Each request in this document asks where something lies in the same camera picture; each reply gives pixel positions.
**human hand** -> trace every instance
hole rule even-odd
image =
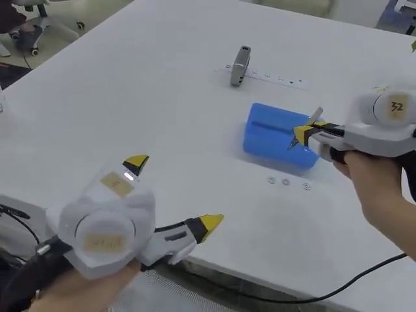
[[[402,169],[397,163],[387,158],[371,159],[353,151],[344,160],[347,166],[338,162],[334,166],[352,180],[366,217],[367,212],[381,205],[396,205],[404,200]]]
[[[138,261],[130,262],[115,275],[88,280],[78,271],[69,271],[42,291],[29,312],[102,312],[140,272]]]

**number label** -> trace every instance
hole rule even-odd
[[[390,120],[403,120],[406,117],[409,97],[406,94],[391,94],[387,116]]]
[[[88,252],[106,252],[118,254],[124,251],[123,235],[88,234],[84,240],[84,250]]]

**black cord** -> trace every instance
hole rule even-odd
[[[26,53],[24,51],[22,51],[21,54],[23,55],[23,59],[25,60],[25,63],[27,65],[28,69],[31,70],[32,68],[31,68],[31,66],[29,65],[29,63],[27,62],[27,59],[26,59]]]
[[[4,213],[5,215],[8,215],[9,217],[13,218],[15,221],[19,222],[22,226],[24,226],[29,232],[31,232],[33,238],[35,239],[37,244],[40,244],[40,239],[36,235],[36,233],[31,229],[30,226],[28,226],[25,222],[20,220],[18,217],[14,216],[13,214],[9,213],[8,211],[1,211],[1,213]]]
[[[217,287],[220,287],[221,289],[225,290],[225,291],[229,291],[231,293],[243,296],[243,297],[247,297],[250,299],[254,299],[254,300],[259,300],[259,301],[263,301],[263,302],[270,302],[272,304],[312,304],[314,302],[319,302],[319,301],[323,301],[325,299],[328,299],[332,296],[335,296],[336,294],[339,294],[341,291],[344,291],[345,289],[347,289],[349,286],[351,286],[352,284],[354,284],[357,280],[359,280],[360,278],[366,276],[367,274],[370,274],[371,272],[374,272],[375,270],[384,267],[385,265],[388,265],[389,263],[392,263],[394,261],[400,260],[407,257],[407,255],[405,253],[402,253],[400,255],[396,255],[395,257],[389,258],[381,263],[378,263],[377,265],[372,266],[371,268],[369,268],[368,270],[358,274],[356,277],[354,277],[353,279],[351,279],[348,283],[346,283],[345,285],[343,285],[342,287],[339,287],[337,290],[330,292],[329,294],[326,294],[325,296],[321,296],[321,297],[317,297],[317,298],[310,298],[310,299],[305,299],[305,300],[274,300],[274,299],[268,299],[268,298],[261,298],[258,296],[254,296],[252,294],[246,294],[244,292],[240,292],[236,289],[232,289],[229,288],[227,286],[221,285],[215,281],[212,281],[209,278],[206,278],[205,276],[201,276],[195,273],[191,273],[187,270],[184,270],[187,274],[190,274],[191,276],[195,276],[196,278],[199,278],[201,280],[204,280],[212,285],[215,285]]]
[[[20,257],[20,256],[18,256],[18,255],[13,255],[13,254],[10,254],[13,258],[16,258],[16,259],[19,259],[21,262],[23,262],[23,263],[26,263],[27,262],[27,260],[26,259],[24,259],[24,258],[22,258],[22,257]]]

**metal mesh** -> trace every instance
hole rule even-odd
[[[176,282],[147,271],[137,276],[123,291],[108,312],[235,312],[178,285]]]

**blue foam block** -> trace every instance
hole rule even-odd
[[[293,128],[304,125],[309,116],[254,103],[248,115],[243,149],[246,153],[310,169],[319,156],[301,144],[287,150]]]

